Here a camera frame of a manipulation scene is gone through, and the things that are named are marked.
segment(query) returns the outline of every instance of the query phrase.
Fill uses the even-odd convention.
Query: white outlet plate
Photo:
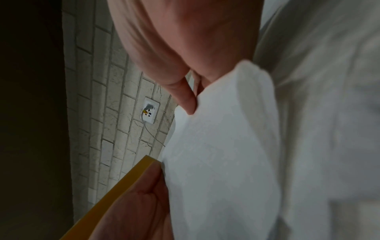
[[[160,107],[160,103],[153,101],[150,98],[145,97],[144,104],[140,112],[142,112],[148,104],[152,105],[153,109],[148,110],[147,111],[148,113],[143,113],[142,120],[145,121],[145,123],[153,124],[154,120],[156,119],[158,108]]]

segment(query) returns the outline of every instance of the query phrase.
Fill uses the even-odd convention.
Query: person's right hand
[[[263,0],[108,0],[115,28],[131,59],[188,114],[196,97],[190,69],[203,87],[251,60]]]

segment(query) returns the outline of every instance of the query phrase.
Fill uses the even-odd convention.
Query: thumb
[[[192,115],[197,108],[197,98],[191,90],[186,78],[172,84],[162,85],[177,101],[187,114]]]

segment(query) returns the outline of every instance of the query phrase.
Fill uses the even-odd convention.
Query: wire
[[[155,138],[155,137],[153,136],[153,134],[151,134],[151,133],[149,132],[148,128],[145,126],[145,121],[144,121],[144,118],[143,118],[144,111],[147,111],[147,110],[150,110],[150,109],[153,109],[153,106],[150,105],[150,104],[148,104],[148,105],[144,108],[144,110],[141,112],[141,120],[142,120],[142,123],[144,124],[144,127],[145,127],[145,129],[148,131],[148,133],[149,133],[149,134],[150,134],[150,135],[151,135],[151,136],[152,136],[157,142],[161,143],[164,147],[166,147],[162,142],[158,141],[157,138]]]

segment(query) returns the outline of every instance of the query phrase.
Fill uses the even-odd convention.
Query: hand
[[[90,240],[174,239],[160,162],[153,162],[102,217]]]
[[[212,83],[256,46],[263,0],[108,0],[129,56],[188,114],[196,97],[185,75]]]

